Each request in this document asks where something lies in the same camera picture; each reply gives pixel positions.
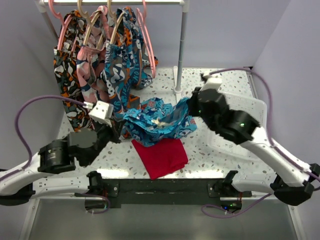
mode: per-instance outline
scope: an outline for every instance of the black and orange patterned garment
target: black and orange patterned garment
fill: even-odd
[[[84,102],[77,77],[77,54],[85,38],[87,22],[77,10],[67,14],[72,16],[64,34],[62,49],[54,51],[54,74],[61,96]],[[75,132],[81,128],[92,128],[88,110],[78,104],[63,101],[66,116]]]

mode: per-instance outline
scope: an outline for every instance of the clothing rack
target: clothing rack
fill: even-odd
[[[47,13],[46,5],[48,0],[34,0],[39,12],[41,13],[46,25],[48,26],[52,35],[58,39],[58,34],[51,22]],[[187,14],[189,11],[189,0],[145,0],[147,5],[180,5],[182,6],[182,20],[180,32],[179,58],[178,65],[173,67],[174,75],[174,92],[176,101],[178,102],[182,96],[181,78],[182,78],[182,64],[184,57],[184,42],[186,38]],[[112,0],[114,5],[142,5],[142,0]],[[55,5],[76,6],[77,0],[54,0]],[[106,5],[107,0],[83,0],[83,5]]]

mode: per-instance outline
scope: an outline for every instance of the terrazzo tabletop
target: terrazzo tabletop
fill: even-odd
[[[209,68],[184,68],[181,87],[183,97],[191,97],[195,87],[201,86],[200,73],[214,71]],[[220,73],[222,85],[220,91],[234,93],[244,97],[252,97],[252,92],[244,71],[230,71]],[[142,90],[132,90],[131,93],[140,96],[141,101],[149,98],[162,98],[165,103],[175,105],[174,74],[172,68],[158,68],[153,84]],[[267,174],[273,170],[261,160],[250,161],[236,158],[212,149],[207,145],[208,128],[203,121],[196,117],[197,130],[181,139],[188,157],[188,164],[163,178],[224,178],[230,170],[241,170],[246,173]],[[71,125],[64,115],[57,138],[64,138],[70,131]],[[120,144],[108,143],[100,155],[88,167],[83,168],[76,161],[76,170],[59,174],[57,177],[76,177],[91,171],[98,171],[103,178],[148,179],[146,171],[138,153],[130,140]]]

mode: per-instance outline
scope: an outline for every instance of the robotic arm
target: robotic arm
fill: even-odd
[[[214,185],[215,191],[227,195],[245,191],[274,194],[282,202],[293,206],[308,200],[315,188],[311,184],[314,178],[306,172],[319,176],[320,166],[301,161],[273,140],[277,148],[300,169],[288,162],[275,151],[266,130],[257,120],[244,111],[230,109],[225,96],[217,92],[210,79],[204,81],[205,85],[202,88],[196,87],[188,100],[189,114],[201,117],[211,131],[251,151],[275,171],[258,174],[232,170]],[[111,121],[112,112],[111,104],[98,101],[95,106],[91,106],[89,115],[103,124],[99,129],[81,129],[64,139],[54,140],[33,156],[26,169],[22,169],[25,163],[10,170],[0,169],[0,179],[20,170],[0,180],[0,205],[20,205],[29,199],[53,194],[99,194],[103,184],[101,175],[96,171],[82,177],[47,177],[74,171],[75,159],[81,167],[86,167],[108,142],[120,143],[120,132],[125,122]]]

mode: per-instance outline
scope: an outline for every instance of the gray floor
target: gray floor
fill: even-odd
[[[264,200],[239,217],[213,219],[203,215],[200,206],[123,205],[121,209],[92,216],[85,213],[82,199],[42,199],[30,240],[44,239],[295,240],[297,237],[288,207],[277,200]]]

